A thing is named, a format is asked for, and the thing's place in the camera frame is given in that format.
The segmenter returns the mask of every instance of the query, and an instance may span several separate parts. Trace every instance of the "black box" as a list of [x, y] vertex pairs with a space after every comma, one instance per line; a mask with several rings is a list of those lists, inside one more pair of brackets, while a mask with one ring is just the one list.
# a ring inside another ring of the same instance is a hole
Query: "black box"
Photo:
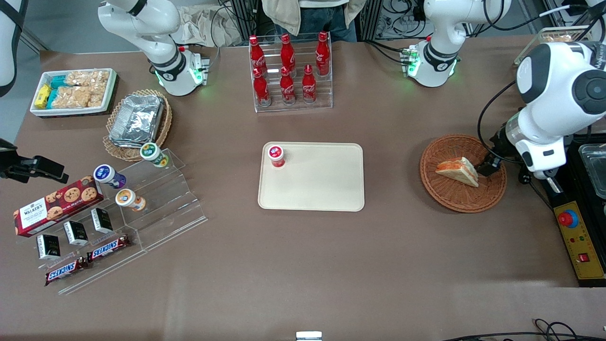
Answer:
[[110, 215], [106, 210], [102, 208], [96, 208], [90, 211], [93, 216], [93, 224], [95, 224], [95, 230], [101, 233], [110, 233], [113, 231], [112, 221]]
[[59, 237], [42, 234], [36, 237], [38, 242], [38, 256], [40, 259], [54, 260], [61, 257], [59, 252]]
[[86, 230], [82, 223], [75, 221], [66, 221], [63, 223], [63, 230], [67, 236], [67, 241], [72, 245], [86, 245], [88, 243], [88, 236], [86, 236]]

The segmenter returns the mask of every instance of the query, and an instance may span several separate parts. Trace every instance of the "bread slice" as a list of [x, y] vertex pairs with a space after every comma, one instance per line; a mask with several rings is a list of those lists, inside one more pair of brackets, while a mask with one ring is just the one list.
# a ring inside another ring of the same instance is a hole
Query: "bread slice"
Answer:
[[439, 163], [436, 173], [469, 186], [479, 187], [478, 173], [473, 164], [465, 157], [452, 158]]

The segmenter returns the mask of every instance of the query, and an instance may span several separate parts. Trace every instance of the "brown tabletop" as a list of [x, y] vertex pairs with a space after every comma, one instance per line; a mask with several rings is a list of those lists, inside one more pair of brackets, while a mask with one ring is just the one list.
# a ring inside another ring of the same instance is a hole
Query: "brown tabletop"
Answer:
[[[423, 88], [358, 43], [334, 45], [335, 107], [258, 117], [246, 48], [221, 50], [209, 85], [170, 96], [165, 143], [209, 221], [84, 289], [43, 287], [35, 250], [15, 243], [11, 213], [55, 191], [54, 181], [0, 181], [0, 339], [440, 340], [529, 331], [531, 319], [604, 336], [606, 289], [577, 288], [553, 214], [508, 165], [502, 201], [480, 214], [441, 207], [421, 185], [424, 147], [446, 133], [475, 135], [484, 104], [514, 77], [530, 37], [469, 39], [442, 87]], [[410, 42], [398, 42], [407, 46]], [[45, 53], [44, 70], [114, 68], [117, 98], [158, 89], [142, 53]], [[514, 89], [484, 121], [487, 137], [522, 105]], [[72, 179], [128, 163], [101, 143], [106, 116], [28, 114], [16, 144]], [[266, 211], [257, 204], [268, 141], [353, 142], [364, 149], [364, 209]]]

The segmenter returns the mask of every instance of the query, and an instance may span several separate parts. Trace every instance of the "round wicker basket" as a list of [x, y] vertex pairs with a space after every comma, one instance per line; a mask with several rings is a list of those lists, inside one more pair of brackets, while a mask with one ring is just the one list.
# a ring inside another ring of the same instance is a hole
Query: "round wicker basket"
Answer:
[[438, 163], [449, 158], [466, 157], [474, 166], [482, 162], [486, 149], [469, 135], [444, 135], [432, 141], [421, 156], [421, 181], [429, 194], [440, 204], [454, 211], [478, 213], [496, 205], [505, 193], [505, 166], [490, 177], [479, 176], [479, 187], [444, 177], [435, 172]]
[[[142, 96], [154, 95], [154, 96], [158, 96], [158, 97], [161, 97], [162, 99], [164, 99], [164, 110], [162, 110], [161, 122], [160, 122], [160, 126], [158, 127], [158, 133], [156, 135], [156, 141], [155, 141], [156, 144], [159, 147], [161, 147], [162, 144], [164, 143], [164, 140], [166, 140], [166, 136], [168, 135], [168, 130], [170, 129], [170, 123], [173, 119], [173, 112], [170, 108], [170, 104], [168, 103], [168, 100], [166, 99], [166, 96], [164, 96], [162, 93], [160, 93], [158, 91], [149, 90], [149, 89], [137, 90], [137, 91], [131, 93], [131, 95], [142, 95]], [[122, 99], [120, 101], [120, 103], [118, 103], [118, 105], [112, 110], [112, 114], [107, 119], [107, 124], [105, 125], [105, 127], [107, 128], [108, 133], [112, 130], [114, 122], [116, 121], [116, 116], [117, 116], [118, 112], [120, 111], [120, 107], [122, 106], [123, 102], [124, 102], [124, 99]], [[105, 146], [105, 150], [107, 150], [107, 152], [113, 157], [117, 157], [122, 160], [130, 161], [130, 162], [142, 160], [142, 158], [139, 154], [138, 148], [118, 147], [110, 141], [109, 135], [107, 135], [103, 138], [103, 145]]]

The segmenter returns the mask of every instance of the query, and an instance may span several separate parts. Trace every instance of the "beige jacket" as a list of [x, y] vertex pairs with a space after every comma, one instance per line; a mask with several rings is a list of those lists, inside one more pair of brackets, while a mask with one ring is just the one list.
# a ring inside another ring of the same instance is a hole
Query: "beige jacket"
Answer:
[[[301, 9], [298, 0], [261, 0], [263, 11], [274, 22], [285, 28], [292, 35], [299, 35], [301, 28]], [[360, 13], [366, 0], [349, 0], [345, 7], [345, 25], [349, 24]]]

